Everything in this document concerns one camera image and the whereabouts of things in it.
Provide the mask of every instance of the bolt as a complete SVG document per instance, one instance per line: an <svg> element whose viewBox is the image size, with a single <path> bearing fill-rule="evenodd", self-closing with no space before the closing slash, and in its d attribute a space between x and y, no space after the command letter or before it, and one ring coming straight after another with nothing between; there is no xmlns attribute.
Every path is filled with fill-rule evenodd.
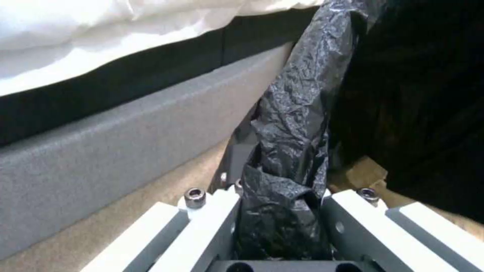
<svg viewBox="0 0 484 272"><path fill-rule="evenodd" d="M356 193L375 207L377 206L378 200L380 200L380 196L372 188L360 188L356 190Z"/></svg>
<svg viewBox="0 0 484 272"><path fill-rule="evenodd" d="M243 194L242 180L241 179L236 180L234 186L235 186L235 192L240 196L242 196Z"/></svg>
<svg viewBox="0 0 484 272"><path fill-rule="evenodd" d="M205 205L206 193L200 188L190 188L185 192L185 204L191 209L200 209Z"/></svg>
<svg viewBox="0 0 484 272"><path fill-rule="evenodd" d="M225 186L227 185L227 172L223 172L222 174L220 174L220 185L222 186L222 188L225 188Z"/></svg>

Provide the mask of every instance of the dark fabric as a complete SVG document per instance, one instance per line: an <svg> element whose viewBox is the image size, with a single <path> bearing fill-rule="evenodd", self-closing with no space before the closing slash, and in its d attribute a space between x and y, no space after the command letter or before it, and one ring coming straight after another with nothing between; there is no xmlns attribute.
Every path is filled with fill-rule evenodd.
<svg viewBox="0 0 484 272"><path fill-rule="evenodd" d="M362 40L332 118L347 163L388 187L484 222L482 1L391 1Z"/></svg>

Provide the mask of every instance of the bolt hole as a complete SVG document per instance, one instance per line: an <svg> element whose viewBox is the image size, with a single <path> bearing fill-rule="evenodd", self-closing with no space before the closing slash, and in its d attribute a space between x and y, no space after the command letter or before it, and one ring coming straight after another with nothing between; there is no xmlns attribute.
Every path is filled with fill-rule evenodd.
<svg viewBox="0 0 484 272"><path fill-rule="evenodd" d="M202 194L202 191L200 191L200 189L193 189L190 192L188 192L188 195L193 197L200 196L201 194Z"/></svg>
<svg viewBox="0 0 484 272"><path fill-rule="evenodd" d="M254 270L244 262L236 262L227 268L226 272L254 272Z"/></svg>
<svg viewBox="0 0 484 272"><path fill-rule="evenodd" d="M336 272L362 272L362 271L352 263L342 263L336 267Z"/></svg>
<svg viewBox="0 0 484 272"><path fill-rule="evenodd" d="M345 226L343 225L343 223L341 223L341 222L336 222L336 226L335 226L335 227L336 227L336 230L337 230L339 233L343 234L343 233L345 232Z"/></svg>

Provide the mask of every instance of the bed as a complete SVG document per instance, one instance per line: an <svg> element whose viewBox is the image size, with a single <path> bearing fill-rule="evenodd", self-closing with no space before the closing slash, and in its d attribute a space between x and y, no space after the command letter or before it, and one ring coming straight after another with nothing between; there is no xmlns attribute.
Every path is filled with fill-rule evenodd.
<svg viewBox="0 0 484 272"><path fill-rule="evenodd" d="M0 260L226 139L320 4L203 3L146 1L125 14L111 1L85 1L103 7L88 27L41 20L24 22L24 32L8 29L4 15L15 13L0 7ZM148 22L159 30L172 17L181 32L168 31L170 39L128 31ZM52 28L39 34L45 24ZM92 47L87 37L104 42L90 40L99 45ZM39 65L35 56L48 61Z"/></svg>

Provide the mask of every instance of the mattress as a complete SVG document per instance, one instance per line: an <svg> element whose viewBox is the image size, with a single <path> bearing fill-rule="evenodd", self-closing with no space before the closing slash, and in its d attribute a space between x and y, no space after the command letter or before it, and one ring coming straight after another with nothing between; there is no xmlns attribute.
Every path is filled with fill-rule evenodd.
<svg viewBox="0 0 484 272"><path fill-rule="evenodd" d="M82 75L121 57L200 36L238 15L322 0L42 0L0 3L0 95Z"/></svg>
<svg viewBox="0 0 484 272"><path fill-rule="evenodd" d="M291 44L0 149L0 259L227 139Z"/></svg>

